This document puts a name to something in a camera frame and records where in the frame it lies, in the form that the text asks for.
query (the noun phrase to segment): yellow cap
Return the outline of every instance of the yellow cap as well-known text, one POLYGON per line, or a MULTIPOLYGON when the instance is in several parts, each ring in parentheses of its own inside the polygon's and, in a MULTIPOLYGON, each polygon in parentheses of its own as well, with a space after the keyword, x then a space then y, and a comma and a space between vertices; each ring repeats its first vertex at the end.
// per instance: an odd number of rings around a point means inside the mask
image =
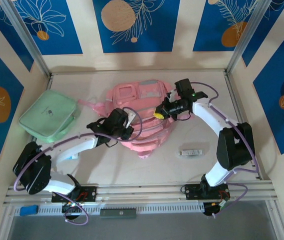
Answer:
POLYGON ((157 119, 164 119, 164 116, 161 115, 160 113, 156 113, 156 112, 155 112, 155 113, 153 114, 153 116, 156 117, 157 119))

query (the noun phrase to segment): pink backpack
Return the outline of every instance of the pink backpack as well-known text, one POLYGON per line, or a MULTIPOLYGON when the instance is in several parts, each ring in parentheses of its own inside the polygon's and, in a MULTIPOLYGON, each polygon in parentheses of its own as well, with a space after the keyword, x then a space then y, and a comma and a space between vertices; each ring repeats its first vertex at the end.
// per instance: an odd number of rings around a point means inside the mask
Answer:
MULTIPOLYGON (((93 104, 83 100, 78 102, 90 106, 104 117, 107 117, 115 108, 130 107, 136 110, 143 120, 142 134, 138 139, 122 142, 122 144, 136 151, 141 159, 145 159, 167 140, 172 131, 172 118, 162 120, 153 116, 155 108, 162 103, 166 93, 171 90, 169 83, 159 80, 121 83, 107 92, 104 103, 93 104)), ((140 123, 134 121, 132 127, 134 128, 133 138, 140 130, 140 123)))

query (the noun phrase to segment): white floor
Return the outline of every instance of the white floor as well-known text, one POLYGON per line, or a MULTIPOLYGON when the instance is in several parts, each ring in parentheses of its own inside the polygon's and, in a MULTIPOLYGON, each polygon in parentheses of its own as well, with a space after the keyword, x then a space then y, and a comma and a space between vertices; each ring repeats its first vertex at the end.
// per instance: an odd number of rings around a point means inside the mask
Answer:
MULTIPOLYGON (((159 79, 174 83, 189 78, 191 81, 204 82, 219 91, 219 98, 213 103, 228 116, 236 119, 236 114, 222 72, 211 71, 124 71, 95 72, 86 74, 58 74, 53 78, 51 89, 62 92, 75 99, 103 101, 108 89, 117 83, 138 80, 159 79)), ((210 98, 215 94, 201 85, 195 91, 204 91, 210 98)), ((84 107, 76 126, 68 137, 86 131, 86 125, 99 117, 88 107, 84 107)), ((112 148, 102 145, 84 151, 80 158, 68 160, 58 166, 58 171, 69 173, 81 184, 165 184, 200 181, 201 176, 216 162, 217 136, 198 117, 188 121, 176 122, 169 139, 153 154, 141 160, 136 152, 118 144, 112 148), (182 149, 203 149, 204 155, 196 158, 179 158, 182 149)), ((249 181, 255 176, 239 173, 232 180, 249 181)))

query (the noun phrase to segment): backpack strap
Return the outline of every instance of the backpack strap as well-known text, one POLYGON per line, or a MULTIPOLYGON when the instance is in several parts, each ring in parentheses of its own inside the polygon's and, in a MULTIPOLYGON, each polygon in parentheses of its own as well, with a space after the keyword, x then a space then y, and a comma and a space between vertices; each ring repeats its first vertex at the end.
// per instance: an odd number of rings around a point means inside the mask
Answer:
POLYGON ((92 103, 90 101, 85 101, 85 100, 82 100, 82 99, 79 99, 77 102, 80 105, 87 106, 87 107, 91 108, 98 115, 103 116, 103 117, 107 117, 105 103, 103 103, 103 102, 92 103))

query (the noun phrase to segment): metal frame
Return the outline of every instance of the metal frame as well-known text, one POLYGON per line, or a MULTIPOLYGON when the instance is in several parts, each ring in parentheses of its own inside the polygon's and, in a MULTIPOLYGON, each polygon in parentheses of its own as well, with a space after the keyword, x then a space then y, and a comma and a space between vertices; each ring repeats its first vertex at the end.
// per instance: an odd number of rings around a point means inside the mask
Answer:
POLYGON ((7 18, 12 23, 18 36, 21 38, 27 50, 30 52, 34 61, 38 64, 41 71, 49 78, 51 75, 40 50, 38 49, 34 39, 28 31, 23 19, 17 12, 14 3, 11 0, 0 0, 1 8, 6 14, 7 18))
MULTIPOLYGON (((245 201, 266 201, 270 217, 278 239, 284 240, 284 221, 277 204, 278 198, 270 180, 243 181, 249 191, 245 201)), ((98 215, 101 208, 136 208, 138 214, 201 213, 204 202, 212 200, 186 200, 180 188, 184 183, 147 185, 100 185, 97 187, 96 202, 84 202, 83 207, 91 215, 98 215)), ((243 193, 240 186, 229 185, 231 199, 234 201, 243 193)), ((25 205, 38 205, 37 216, 60 216, 61 204, 51 202, 51 193, 29 195, 26 191, 7 191, 3 207, 0 240, 6 240, 14 216, 25 205)))
POLYGON ((266 10, 269 8, 272 2, 272 0, 257 0, 257 1, 259 1, 259 3, 257 4, 255 10, 253 11, 252 16, 248 21, 248 24, 241 38, 239 39, 237 46, 235 47, 231 60, 225 69, 227 75, 233 71, 238 60, 242 57, 243 52, 245 51, 250 40, 252 39, 255 30, 257 29, 258 25, 263 19, 266 10))
MULTIPOLYGON (((236 63, 241 58, 245 48, 247 47, 251 37, 253 36, 258 24, 262 20, 267 8, 272 0, 258 0, 260 1, 254 10, 251 19, 242 34, 234 54, 224 70, 225 81, 233 102, 233 106, 240 122, 244 122, 247 117, 245 115, 244 107, 240 101, 240 97, 236 91, 235 81, 231 76, 236 63)), ((30 32, 25 23, 18 14, 14 4, 11 0, 0 0, 8 19, 11 21, 13 27, 22 39, 23 43, 29 50, 35 62, 40 69, 49 77, 47 89, 50 89, 53 75, 59 73, 52 73, 49 71, 42 55, 35 44, 30 32)), ((203 71, 222 71, 222 69, 205 69, 203 71)), ((255 181, 240 182, 247 185, 249 191, 243 198, 245 201, 265 201, 269 210, 270 218, 274 226, 276 236, 280 240, 284 240, 284 218, 282 210, 278 203, 277 194, 274 186, 270 180, 267 179, 265 173, 260 172, 256 175, 255 181)), ((96 202, 85 202, 84 208, 92 215, 98 214, 101 208, 137 208, 139 214, 153 214, 153 213, 181 213, 181 212, 202 212, 203 203, 211 202, 212 200, 186 200, 184 194, 180 192, 180 188, 185 183, 175 184, 148 184, 148 185, 100 185, 97 188, 96 202)), ((230 185, 230 194, 234 201, 243 192, 243 189, 238 186, 230 185)), ((51 193, 43 192, 41 194, 29 195, 25 191, 14 192, 12 187, 9 187, 2 209, 2 222, 0 227, 0 240, 8 238, 9 231, 14 216, 18 216, 19 209, 24 205, 39 205, 39 216, 60 215, 61 204, 51 202, 51 193)))

